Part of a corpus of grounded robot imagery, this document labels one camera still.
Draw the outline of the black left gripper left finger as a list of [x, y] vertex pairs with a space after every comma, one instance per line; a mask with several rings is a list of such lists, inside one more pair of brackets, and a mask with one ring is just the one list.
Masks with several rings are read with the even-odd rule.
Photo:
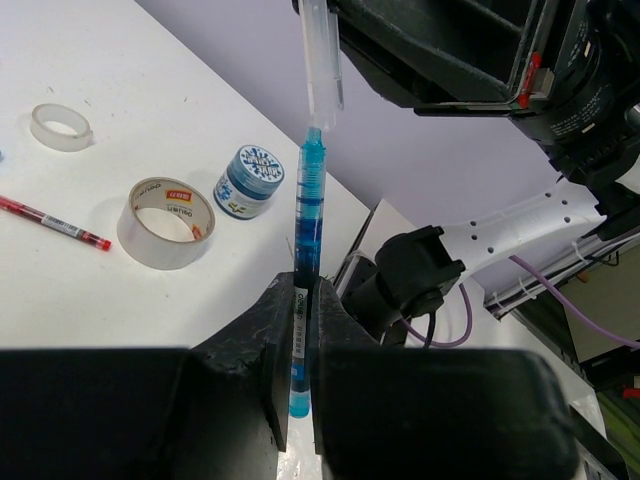
[[293, 277], [186, 348], [1, 354], [5, 479], [273, 479], [286, 448]]

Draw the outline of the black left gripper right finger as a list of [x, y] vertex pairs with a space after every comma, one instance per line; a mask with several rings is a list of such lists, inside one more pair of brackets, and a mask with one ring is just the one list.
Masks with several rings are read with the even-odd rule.
[[312, 309], [312, 418], [325, 478], [575, 475], [569, 407], [539, 354], [382, 346], [327, 280], [316, 284]]

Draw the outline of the red gel pen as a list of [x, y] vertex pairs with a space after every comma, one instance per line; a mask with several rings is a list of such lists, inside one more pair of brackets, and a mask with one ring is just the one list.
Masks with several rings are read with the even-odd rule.
[[4, 196], [1, 197], [1, 209], [101, 251], [111, 249], [112, 242], [104, 237]]

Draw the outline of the blue gel pen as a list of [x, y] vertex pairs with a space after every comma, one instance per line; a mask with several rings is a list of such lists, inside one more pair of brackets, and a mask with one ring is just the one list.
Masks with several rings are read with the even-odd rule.
[[289, 414], [294, 418], [306, 417], [311, 406], [306, 337], [311, 319], [312, 291], [320, 276], [325, 181], [326, 158], [322, 131], [311, 127], [300, 148], [296, 190], [293, 344], [289, 396]]

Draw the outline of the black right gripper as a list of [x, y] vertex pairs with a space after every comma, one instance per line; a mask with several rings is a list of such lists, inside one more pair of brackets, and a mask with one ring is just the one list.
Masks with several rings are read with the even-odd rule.
[[[553, 165], [639, 159], [639, 3], [565, 1], [572, 8], [553, 83], [519, 129]], [[378, 92], [415, 109], [519, 108], [542, 1], [333, 1], [346, 52]]]

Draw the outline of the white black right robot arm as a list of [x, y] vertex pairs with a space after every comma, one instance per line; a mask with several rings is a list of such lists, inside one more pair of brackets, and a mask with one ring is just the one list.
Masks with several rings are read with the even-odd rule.
[[342, 53], [390, 102], [332, 172], [426, 227], [388, 242], [373, 283], [434, 310], [520, 246], [639, 225], [635, 1], [333, 1]]

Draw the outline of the clear pen cap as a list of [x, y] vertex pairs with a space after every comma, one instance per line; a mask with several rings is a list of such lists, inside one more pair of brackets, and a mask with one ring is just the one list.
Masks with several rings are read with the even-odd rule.
[[344, 108], [338, 16], [327, 1], [301, 0], [298, 11], [311, 126], [330, 131]]

